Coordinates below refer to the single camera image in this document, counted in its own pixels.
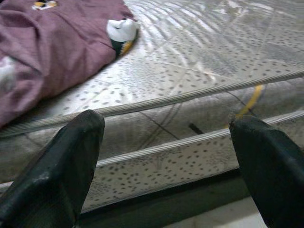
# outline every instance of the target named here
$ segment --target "purple cloth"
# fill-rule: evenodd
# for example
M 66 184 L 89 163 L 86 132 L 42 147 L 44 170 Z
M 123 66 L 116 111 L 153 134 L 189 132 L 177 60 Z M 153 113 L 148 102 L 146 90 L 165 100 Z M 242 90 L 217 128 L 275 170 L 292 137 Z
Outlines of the purple cloth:
M 40 11 L 32 9 L 34 0 L 0 4 L 0 61 L 11 57 L 16 75 L 13 88 L 0 91 L 0 128 L 113 61 L 107 22 L 133 18 L 122 0 L 57 3 Z

